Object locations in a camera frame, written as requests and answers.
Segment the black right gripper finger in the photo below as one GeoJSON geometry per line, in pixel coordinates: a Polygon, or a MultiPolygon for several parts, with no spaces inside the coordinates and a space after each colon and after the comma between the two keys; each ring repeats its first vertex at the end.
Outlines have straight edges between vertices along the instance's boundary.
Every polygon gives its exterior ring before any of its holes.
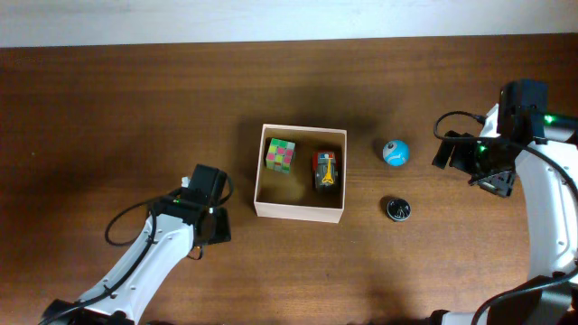
{"type": "Polygon", "coordinates": [[[432,165],[444,169],[447,165],[458,168],[461,164],[460,145],[455,142],[442,141],[433,158],[432,165]]]}
{"type": "Polygon", "coordinates": [[[450,166],[462,172],[476,173],[476,157],[478,143],[476,141],[453,142],[454,148],[451,156],[450,166]]]}

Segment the black round spinner toy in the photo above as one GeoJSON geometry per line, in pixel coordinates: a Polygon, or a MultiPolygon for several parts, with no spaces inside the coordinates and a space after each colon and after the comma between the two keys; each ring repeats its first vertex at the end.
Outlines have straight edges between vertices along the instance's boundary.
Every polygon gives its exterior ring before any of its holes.
{"type": "Polygon", "coordinates": [[[410,204],[401,198],[391,199],[386,206],[386,213],[395,222],[407,220],[411,216],[410,204]]]}

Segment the pastel rubiks cube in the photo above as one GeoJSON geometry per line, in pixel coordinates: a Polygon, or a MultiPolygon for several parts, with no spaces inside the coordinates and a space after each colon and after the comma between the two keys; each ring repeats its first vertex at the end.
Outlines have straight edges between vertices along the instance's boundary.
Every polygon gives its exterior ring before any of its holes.
{"type": "Polygon", "coordinates": [[[295,143],[272,138],[265,156],[266,168],[288,174],[294,159],[295,143]]]}

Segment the red grey toy car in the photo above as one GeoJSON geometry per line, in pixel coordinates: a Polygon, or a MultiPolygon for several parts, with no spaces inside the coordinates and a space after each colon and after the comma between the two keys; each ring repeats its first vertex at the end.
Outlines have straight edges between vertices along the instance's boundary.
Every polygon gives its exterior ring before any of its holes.
{"type": "Polygon", "coordinates": [[[338,190],[339,165],[333,151],[318,151],[312,157],[313,186],[318,192],[338,190]]]}

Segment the orange plush toy figure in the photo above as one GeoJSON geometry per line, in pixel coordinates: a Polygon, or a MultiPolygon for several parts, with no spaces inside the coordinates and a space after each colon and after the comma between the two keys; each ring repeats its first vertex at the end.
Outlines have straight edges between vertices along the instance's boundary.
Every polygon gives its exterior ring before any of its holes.
{"type": "Polygon", "coordinates": [[[187,257],[191,260],[199,261],[203,258],[204,254],[204,247],[203,246],[194,246],[187,257]]]}

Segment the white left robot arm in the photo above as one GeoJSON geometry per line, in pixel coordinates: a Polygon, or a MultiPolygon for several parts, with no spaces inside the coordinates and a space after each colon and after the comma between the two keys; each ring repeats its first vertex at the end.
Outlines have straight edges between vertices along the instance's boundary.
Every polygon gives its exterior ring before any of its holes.
{"type": "Polygon", "coordinates": [[[171,270],[191,252],[231,240],[225,202],[233,183],[222,170],[198,164],[167,194],[120,212],[147,207],[144,227],[112,269],[75,302],[53,301],[41,324],[136,324],[171,270]]]}

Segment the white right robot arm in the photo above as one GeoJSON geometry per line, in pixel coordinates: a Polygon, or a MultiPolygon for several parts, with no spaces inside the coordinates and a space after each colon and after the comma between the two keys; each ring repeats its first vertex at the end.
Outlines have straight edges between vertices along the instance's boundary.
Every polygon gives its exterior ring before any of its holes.
{"type": "Polygon", "coordinates": [[[528,279],[474,312],[434,311],[432,324],[575,324],[577,322],[577,120],[547,110],[547,85],[511,81],[477,136],[448,131],[433,165],[470,175],[469,184],[507,198],[525,195],[530,240],[528,279]]]}

